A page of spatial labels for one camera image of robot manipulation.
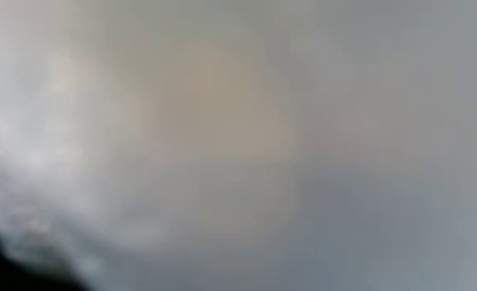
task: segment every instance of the fog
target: fog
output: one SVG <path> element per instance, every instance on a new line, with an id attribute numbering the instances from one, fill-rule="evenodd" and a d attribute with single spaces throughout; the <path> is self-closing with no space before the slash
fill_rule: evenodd
<path id="1" fill-rule="evenodd" d="M 477 0 L 0 0 L 0 239 L 101 291 L 477 290 Z"/>

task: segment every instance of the dark object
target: dark object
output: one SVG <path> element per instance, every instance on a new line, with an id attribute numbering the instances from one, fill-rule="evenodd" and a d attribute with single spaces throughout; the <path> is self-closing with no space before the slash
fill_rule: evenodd
<path id="1" fill-rule="evenodd" d="M 40 276 L 34 276 L 0 253 L 0 290 L 28 289 L 33 291 L 83 291 L 80 286 Z"/>

